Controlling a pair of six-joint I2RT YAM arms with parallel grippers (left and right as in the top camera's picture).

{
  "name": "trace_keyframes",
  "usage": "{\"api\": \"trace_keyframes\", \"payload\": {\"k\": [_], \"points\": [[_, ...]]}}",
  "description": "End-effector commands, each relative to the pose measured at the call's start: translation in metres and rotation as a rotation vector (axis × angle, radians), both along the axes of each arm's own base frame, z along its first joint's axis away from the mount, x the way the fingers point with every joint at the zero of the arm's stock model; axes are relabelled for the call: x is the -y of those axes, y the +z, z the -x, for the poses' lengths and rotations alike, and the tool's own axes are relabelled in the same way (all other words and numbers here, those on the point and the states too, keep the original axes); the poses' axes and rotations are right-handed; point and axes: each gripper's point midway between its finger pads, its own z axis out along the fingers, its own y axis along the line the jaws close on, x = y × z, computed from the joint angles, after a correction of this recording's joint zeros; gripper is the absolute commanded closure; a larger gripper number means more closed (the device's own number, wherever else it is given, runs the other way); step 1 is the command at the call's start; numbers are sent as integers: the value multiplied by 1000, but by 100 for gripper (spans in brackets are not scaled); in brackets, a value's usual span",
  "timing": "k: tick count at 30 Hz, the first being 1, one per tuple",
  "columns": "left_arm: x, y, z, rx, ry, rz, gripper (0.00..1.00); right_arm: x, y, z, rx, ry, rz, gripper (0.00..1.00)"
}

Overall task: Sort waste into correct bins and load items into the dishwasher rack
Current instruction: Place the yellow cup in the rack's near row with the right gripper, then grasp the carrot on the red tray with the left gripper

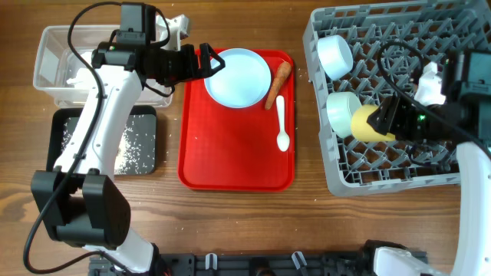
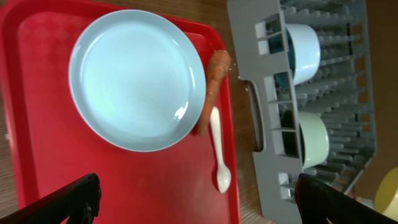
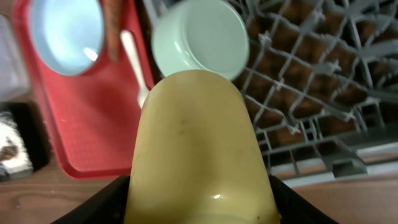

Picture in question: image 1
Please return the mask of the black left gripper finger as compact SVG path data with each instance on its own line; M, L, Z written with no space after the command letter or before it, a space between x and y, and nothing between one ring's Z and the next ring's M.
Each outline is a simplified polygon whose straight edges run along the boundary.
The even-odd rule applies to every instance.
M198 71L198 78L205 79L211 77L214 74L221 71L224 67L225 67L224 63L218 63L217 65L211 65L210 63L202 64L201 68Z
M219 62L220 66L225 66L226 63L222 57L220 57L212 46L208 43L202 43L199 45L199 61L201 66L211 66L211 60L214 59Z

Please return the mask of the yellow cup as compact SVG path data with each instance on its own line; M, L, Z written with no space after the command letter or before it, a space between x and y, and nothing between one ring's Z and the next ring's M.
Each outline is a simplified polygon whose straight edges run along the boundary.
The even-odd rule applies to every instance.
M377 110L375 105L363 105L357 109L351 118L352 136L361 142L391 142L396 137L392 133L382 135L377 133L367 122L368 117Z

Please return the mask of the large light blue plate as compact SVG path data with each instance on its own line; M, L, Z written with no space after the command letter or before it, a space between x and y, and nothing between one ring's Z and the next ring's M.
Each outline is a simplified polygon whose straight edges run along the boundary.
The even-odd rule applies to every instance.
M263 57L244 48L230 48L218 55L225 61L225 67L204 80L206 91L215 102L241 109L265 97L272 72Z

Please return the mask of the green bowl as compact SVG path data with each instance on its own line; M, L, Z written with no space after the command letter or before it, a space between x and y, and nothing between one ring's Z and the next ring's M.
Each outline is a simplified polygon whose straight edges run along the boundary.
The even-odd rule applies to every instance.
M360 100L352 92L335 92L328 96L326 100L328 120L337 136L346 138L352 134L351 120L360 107Z

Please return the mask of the orange carrot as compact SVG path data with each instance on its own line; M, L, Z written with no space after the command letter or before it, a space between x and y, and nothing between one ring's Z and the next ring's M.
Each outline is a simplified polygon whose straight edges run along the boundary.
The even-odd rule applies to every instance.
M291 72L292 72L292 65L290 63L284 61L279 65L265 102L266 110L270 110L272 108L272 105L274 103L275 98L278 95L278 92L280 91L282 85L285 83Z

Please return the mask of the light blue bowl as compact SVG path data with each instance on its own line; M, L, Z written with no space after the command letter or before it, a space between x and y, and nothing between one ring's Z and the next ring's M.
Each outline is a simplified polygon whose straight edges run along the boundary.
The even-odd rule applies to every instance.
M327 76L337 81L353 67L353 55L346 40L332 35L318 40L318 57Z

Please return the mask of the white plastic spoon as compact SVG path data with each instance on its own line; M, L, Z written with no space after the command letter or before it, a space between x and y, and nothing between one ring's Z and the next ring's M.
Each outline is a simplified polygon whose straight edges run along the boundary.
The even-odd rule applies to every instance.
M283 96L279 95L275 100L277 115L278 115L278 126L279 132L277 136L277 145L282 152L286 152L290 145L289 135L285 131L285 99Z

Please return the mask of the white rice pile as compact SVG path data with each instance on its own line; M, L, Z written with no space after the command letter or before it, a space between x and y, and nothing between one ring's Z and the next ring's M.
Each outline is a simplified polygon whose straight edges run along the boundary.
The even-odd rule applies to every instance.
M155 115L130 115L118 146L114 175L151 174L156 164L156 138Z

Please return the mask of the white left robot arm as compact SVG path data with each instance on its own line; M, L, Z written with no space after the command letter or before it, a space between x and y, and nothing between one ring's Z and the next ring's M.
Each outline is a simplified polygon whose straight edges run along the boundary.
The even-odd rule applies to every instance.
M205 79L225 61L203 43L178 50L156 37L158 8L120 4L120 26L86 61L94 78L76 129L52 169L37 171L31 193L50 239L98 255L122 275L168 275L158 247L130 227L130 205L114 182L120 139L133 106L154 80L164 87Z

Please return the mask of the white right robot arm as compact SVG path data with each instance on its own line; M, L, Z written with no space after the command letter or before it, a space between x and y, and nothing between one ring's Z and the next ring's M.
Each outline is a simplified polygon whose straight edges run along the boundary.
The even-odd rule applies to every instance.
M460 230L453 275L490 273L490 52L454 51L437 80L435 63L415 73L410 97L385 71L394 91L378 107L364 105L351 121L365 142L406 140L416 144L451 141L460 170Z

